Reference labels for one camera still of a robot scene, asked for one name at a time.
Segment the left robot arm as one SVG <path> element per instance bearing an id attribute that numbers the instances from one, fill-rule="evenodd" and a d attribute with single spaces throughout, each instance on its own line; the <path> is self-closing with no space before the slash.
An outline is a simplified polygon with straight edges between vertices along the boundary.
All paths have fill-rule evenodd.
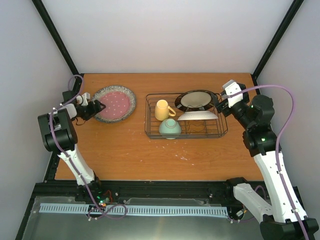
<path id="1" fill-rule="evenodd" d="M 37 117 L 41 138 L 47 151 L 62 159 L 73 175 L 80 194 L 92 201 L 101 201 L 104 188 L 95 172 L 88 166 L 78 148 L 78 136 L 73 121 L 88 121 L 106 108 L 90 94 L 76 94 L 72 90 L 62 93 L 63 102 L 52 112 Z"/>

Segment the pink polka dot plate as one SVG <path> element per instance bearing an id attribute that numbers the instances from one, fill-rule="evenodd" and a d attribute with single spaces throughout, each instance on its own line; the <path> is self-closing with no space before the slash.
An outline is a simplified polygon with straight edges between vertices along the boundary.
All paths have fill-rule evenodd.
<path id="1" fill-rule="evenodd" d="M 99 114 L 102 118 L 109 120 L 123 117 L 131 107 L 130 98 L 120 91 L 106 93 L 98 100 L 105 105 L 105 109 Z"/>

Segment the black wire dish rack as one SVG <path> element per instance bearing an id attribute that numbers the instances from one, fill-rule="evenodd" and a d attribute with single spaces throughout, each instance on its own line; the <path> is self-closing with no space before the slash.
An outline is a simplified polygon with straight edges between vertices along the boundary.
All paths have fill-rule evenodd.
<path id="1" fill-rule="evenodd" d="M 219 98 L 208 90 L 147 94 L 145 134 L 151 139 L 221 138 L 228 126 L 214 106 Z"/>

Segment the yellow ceramic mug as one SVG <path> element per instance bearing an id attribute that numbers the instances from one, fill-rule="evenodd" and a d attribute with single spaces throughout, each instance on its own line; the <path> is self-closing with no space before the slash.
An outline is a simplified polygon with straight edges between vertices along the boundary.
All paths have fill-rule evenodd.
<path id="1" fill-rule="evenodd" d="M 176 111 L 169 106 L 166 100 L 160 99 L 155 105 L 154 115 L 157 120 L 164 121 L 169 117 L 175 117 Z"/>

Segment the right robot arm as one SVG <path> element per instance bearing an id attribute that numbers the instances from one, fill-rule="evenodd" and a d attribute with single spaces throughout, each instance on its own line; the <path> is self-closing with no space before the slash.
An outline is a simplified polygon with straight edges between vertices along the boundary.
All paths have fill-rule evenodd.
<path id="1" fill-rule="evenodd" d="M 262 94 L 249 99 L 250 89 L 234 80 L 222 89 L 222 100 L 215 97 L 214 106 L 225 117 L 233 115 L 244 128 L 244 145 L 262 174 L 269 201 L 239 179 L 232 186 L 233 197 L 257 220 L 263 239 L 313 240 L 319 225 L 308 217 L 287 174 L 280 149 L 283 132 L 275 134 L 271 127 L 273 100 Z"/>

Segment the striped brown dinner plate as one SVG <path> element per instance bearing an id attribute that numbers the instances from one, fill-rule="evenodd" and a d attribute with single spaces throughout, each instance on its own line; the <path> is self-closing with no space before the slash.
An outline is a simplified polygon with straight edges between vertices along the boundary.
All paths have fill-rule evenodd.
<path id="1" fill-rule="evenodd" d="M 214 107 L 216 94 L 209 90 L 191 90 L 179 95 L 174 102 L 182 112 L 207 111 Z"/>

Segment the light green ceramic bowl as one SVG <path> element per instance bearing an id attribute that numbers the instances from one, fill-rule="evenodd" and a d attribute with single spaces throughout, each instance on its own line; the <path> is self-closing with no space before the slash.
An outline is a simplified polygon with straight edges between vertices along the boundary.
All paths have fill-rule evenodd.
<path id="1" fill-rule="evenodd" d="M 179 123 L 172 118 L 163 120 L 158 130 L 163 138 L 169 140 L 178 138 L 182 132 Z"/>

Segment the white floral patterned plate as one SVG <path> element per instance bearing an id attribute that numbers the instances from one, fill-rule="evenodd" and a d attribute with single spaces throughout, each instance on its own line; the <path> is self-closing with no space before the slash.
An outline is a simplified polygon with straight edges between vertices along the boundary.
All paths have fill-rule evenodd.
<path id="1" fill-rule="evenodd" d="M 178 121 L 215 120 L 218 116 L 211 111 L 188 111 L 183 113 Z"/>

